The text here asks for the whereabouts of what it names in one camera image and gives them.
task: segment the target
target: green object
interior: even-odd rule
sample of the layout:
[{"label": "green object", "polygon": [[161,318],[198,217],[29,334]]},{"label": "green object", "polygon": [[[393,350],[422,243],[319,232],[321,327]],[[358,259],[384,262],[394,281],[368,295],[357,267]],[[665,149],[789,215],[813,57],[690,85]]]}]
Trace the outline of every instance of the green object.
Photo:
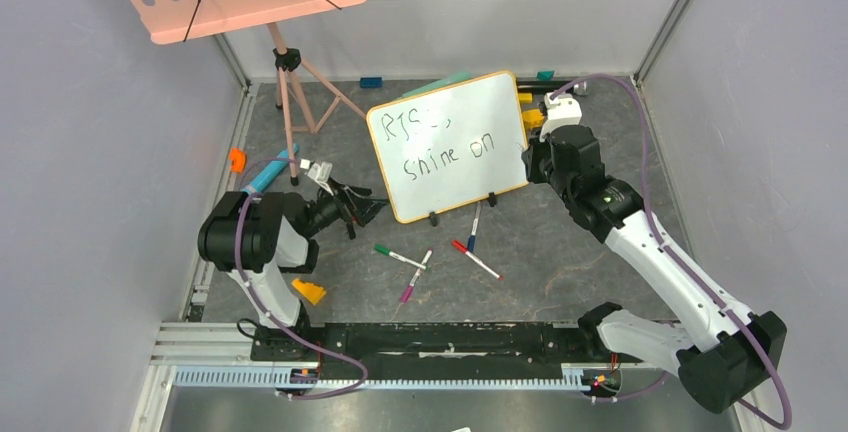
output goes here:
[{"label": "green object", "polygon": [[407,97],[412,97],[413,95],[420,95],[425,92],[431,92],[436,89],[441,89],[442,87],[447,87],[448,85],[458,84],[460,82],[465,82],[466,80],[473,79],[474,76],[471,75],[470,72],[457,72],[453,75],[449,75],[444,79],[437,80],[435,82],[431,82],[427,85],[419,87],[415,90],[410,90],[409,92],[401,95],[399,98],[405,99]]}]

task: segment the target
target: blue eraser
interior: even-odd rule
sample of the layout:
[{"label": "blue eraser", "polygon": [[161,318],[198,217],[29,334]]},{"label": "blue eraser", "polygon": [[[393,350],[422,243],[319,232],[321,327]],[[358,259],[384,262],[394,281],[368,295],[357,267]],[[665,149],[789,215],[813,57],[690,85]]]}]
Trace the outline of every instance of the blue eraser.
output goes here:
[{"label": "blue eraser", "polygon": [[362,89],[379,89],[382,86],[382,77],[362,77],[359,79],[359,87]]}]

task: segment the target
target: blue marker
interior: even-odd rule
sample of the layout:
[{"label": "blue marker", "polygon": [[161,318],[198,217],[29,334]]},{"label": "blue marker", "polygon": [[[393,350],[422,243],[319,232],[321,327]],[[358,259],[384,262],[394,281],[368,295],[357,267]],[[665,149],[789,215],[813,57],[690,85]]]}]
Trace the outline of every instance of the blue marker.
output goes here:
[{"label": "blue marker", "polygon": [[[294,144],[292,149],[294,149],[295,154],[297,154],[298,150],[300,150],[297,144]],[[277,157],[288,159],[288,149],[283,149],[282,152],[277,154]],[[275,160],[271,162],[270,164],[266,165],[264,169],[262,169],[262,172],[259,172],[259,175],[257,175],[253,178],[253,180],[250,181],[250,184],[248,184],[247,187],[241,190],[247,192],[248,194],[252,194],[254,192],[264,192],[265,189],[267,189],[268,186],[271,185],[271,182],[273,182],[274,179],[276,179],[277,176],[280,175],[280,172],[286,170],[286,167],[288,166],[288,162],[283,162],[281,160]]]},{"label": "blue marker", "polygon": [[477,238],[477,224],[480,222],[480,209],[483,207],[483,202],[477,202],[477,212],[474,213],[474,223],[471,224],[471,235],[468,237],[468,244],[465,246],[469,252],[474,252],[474,239]]}]

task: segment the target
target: black clip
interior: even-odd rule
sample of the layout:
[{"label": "black clip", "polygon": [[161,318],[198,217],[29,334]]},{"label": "black clip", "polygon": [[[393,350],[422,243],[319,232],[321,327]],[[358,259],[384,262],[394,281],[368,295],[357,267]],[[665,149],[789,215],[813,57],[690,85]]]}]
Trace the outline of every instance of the black clip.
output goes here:
[{"label": "black clip", "polygon": [[286,53],[281,54],[274,48],[274,65],[278,69],[291,72],[300,65],[300,50],[286,47]]}]

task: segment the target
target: marker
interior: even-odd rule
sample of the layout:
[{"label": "marker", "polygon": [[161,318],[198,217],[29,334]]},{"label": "marker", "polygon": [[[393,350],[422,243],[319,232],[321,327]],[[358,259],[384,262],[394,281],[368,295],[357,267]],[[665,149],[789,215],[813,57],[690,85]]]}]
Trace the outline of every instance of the marker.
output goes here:
[{"label": "marker", "polygon": [[383,255],[388,255],[389,257],[391,257],[393,259],[397,259],[397,260],[404,262],[404,263],[407,263],[409,265],[414,265],[414,266],[418,267],[419,269],[426,269],[427,268],[426,265],[419,264],[418,262],[416,262],[412,259],[407,259],[406,257],[404,257],[400,254],[396,254],[383,245],[380,245],[380,244],[375,245],[374,250],[376,250],[377,252],[379,252]]},{"label": "marker", "polygon": [[[427,254],[424,255],[424,260],[421,261],[423,265],[427,265],[427,261],[430,260],[430,256],[433,255],[433,248],[427,249]],[[412,295],[412,288],[415,287],[415,282],[418,281],[418,277],[421,276],[422,269],[416,269],[415,275],[412,276],[412,280],[409,281],[409,285],[406,286],[406,290],[403,291],[403,295],[400,296],[401,302],[406,302],[409,300],[409,296]]]},{"label": "marker", "polygon": [[458,251],[462,252],[463,254],[467,255],[467,256],[468,256],[471,260],[473,260],[474,262],[476,262],[476,263],[477,263],[477,265],[479,265],[480,267],[483,267],[483,270],[485,270],[486,272],[488,272],[488,273],[490,273],[490,274],[494,275],[496,279],[498,279],[498,280],[503,280],[503,276],[502,276],[501,274],[499,274],[499,273],[495,272],[494,270],[490,269],[490,268],[489,268],[489,266],[488,266],[488,265],[486,265],[486,264],[484,264],[484,263],[483,263],[483,261],[482,261],[482,260],[480,260],[479,258],[477,258],[477,256],[476,256],[476,255],[474,255],[474,254],[472,254],[471,252],[469,252],[469,251],[468,251],[468,249],[466,249],[466,248],[465,248],[465,246],[464,246],[464,245],[462,245],[462,242],[460,242],[460,241],[458,241],[458,240],[454,239],[454,240],[451,242],[451,244],[453,244],[453,246],[454,246],[454,247],[456,247],[456,250],[458,250]]},{"label": "marker", "polygon": [[471,235],[468,236],[468,244],[466,247],[469,252],[474,252],[474,239],[477,238],[477,224],[480,222],[480,209],[483,208],[483,202],[477,202],[477,212],[474,212],[474,222],[471,224]]}]

